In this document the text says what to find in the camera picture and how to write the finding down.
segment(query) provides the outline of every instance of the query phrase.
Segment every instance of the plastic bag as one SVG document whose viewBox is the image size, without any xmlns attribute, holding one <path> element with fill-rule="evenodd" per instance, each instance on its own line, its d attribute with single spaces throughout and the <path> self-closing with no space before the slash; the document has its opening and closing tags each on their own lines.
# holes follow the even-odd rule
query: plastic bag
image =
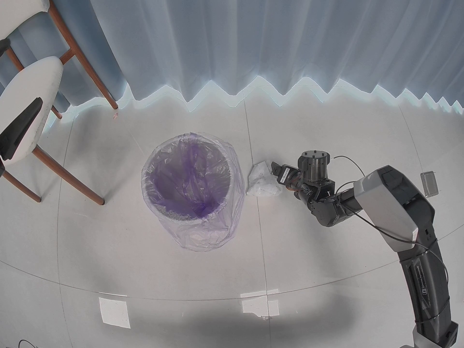
<svg viewBox="0 0 464 348">
<path fill-rule="evenodd" d="M 234 236 L 245 193 L 233 147 L 189 133 L 153 151 L 142 169 L 142 194 L 180 246 L 205 252 Z"/>
<path fill-rule="evenodd" d="M 250 196 L 276 196 L 283 191 L 283 186 L 277 183 L 266 161 L 253 166 L 248 176 L 248 183 L 249 188 L 246 194 Z"/>
</svg>

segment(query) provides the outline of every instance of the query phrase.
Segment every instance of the curtain fold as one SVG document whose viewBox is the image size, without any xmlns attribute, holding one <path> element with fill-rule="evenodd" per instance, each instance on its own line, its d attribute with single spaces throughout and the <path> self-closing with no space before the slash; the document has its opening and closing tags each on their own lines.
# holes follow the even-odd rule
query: curtain fold
<svg viewBox="0 0 464 348">
<path fill-rule="evenodd" d="M 405 88 L 464 105 L 464 0 L 55 0 L 115 99 L 163 85 L 190 101 L 210 80 L 236 95 L 257 75 L 286 94 L 302 77 L 366 92 Z M 38 14 L 12 35 L 29 64 L 67 48 Z M 0 82 L 14 76 L 0 59 Z M 65 66 L 60 108 L 100 96 Z"/>
</svg>

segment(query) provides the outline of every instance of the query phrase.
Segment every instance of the cylindrical metal motor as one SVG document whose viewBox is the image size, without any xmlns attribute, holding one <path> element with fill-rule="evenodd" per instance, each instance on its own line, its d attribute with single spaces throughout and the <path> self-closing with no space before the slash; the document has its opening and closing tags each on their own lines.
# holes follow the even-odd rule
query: cylindrical metal motor
<svg viewBox="0 0 464 348">
<path fill-rule="evenodd" d="M 304 181 L 317 182 L 327 178 L 330 155 L 325 151 L 305 151 L 298 159 L 298 169 Z"/>
</svg>

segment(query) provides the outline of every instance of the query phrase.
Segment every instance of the tiled floor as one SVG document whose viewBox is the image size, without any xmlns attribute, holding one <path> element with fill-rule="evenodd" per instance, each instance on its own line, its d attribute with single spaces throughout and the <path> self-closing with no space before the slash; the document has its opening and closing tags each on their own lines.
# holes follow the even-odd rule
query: tiled floor
<svg viewBox="0 0 464 348">
<path fill-rule="evenodd" d="M 397 256 L 357 218 L 324 228 L 288 192 L 247 196 L 234 239 L 211 252 L 179 247 L 145 206 L 140 179 L 157 145 L 190 131 L 232 144 L 245 180 L 253 163 L 296 165 L 313 148 L 348 155 L 366 173 L 391 164 L 420 188 L 420 173 L 434 170 L 434 226 L 453 319 L 464 322 L 463 116 L 343 86 L 322 103 L 311 84 L 278 106 L 271 89 L 255 85 L 236 107 L 212 93 L 189 112 L 158 94 L 122 101 L 117 115 L 105 103 L 73 110 L 46 129 L 40 146 L 106 204 L 88 200 L 33 156 L 10 172 L 41 204 L 0 180 L 1 346 L 22 338 L 73 348 L 412 344 L 414 317 Z M 360 177 L 345 159 L 333 159 L 328 171 L 337 186 Z M 104 324 L 99 297 L 126 301 L 131 328 Z"/>
</svg>

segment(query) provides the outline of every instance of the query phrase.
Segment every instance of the chair seat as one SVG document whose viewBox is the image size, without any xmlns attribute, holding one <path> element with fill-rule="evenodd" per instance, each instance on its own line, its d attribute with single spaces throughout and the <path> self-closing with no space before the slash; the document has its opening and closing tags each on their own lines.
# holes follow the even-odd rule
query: chair seat
<svg viewBox="0 0 464 348">
<path fill-rule="evenodd" d="M 35 98 L 40 97 L 43 101 L 42 108 L 13 158 L 4 161 L 5 165 L 24 159 L 34 150 L 58 92 L 62 73 L 63 65 L 59 58 L 47 57 L 20 71 L 3 91 L 0 96 L 0 132 L 4 131 Z"/>
<path fill-rule="evenodd" d="M 49 0 L 0 0 L 0 39 L 39 12 L 48 12 Z"/>
</svg>

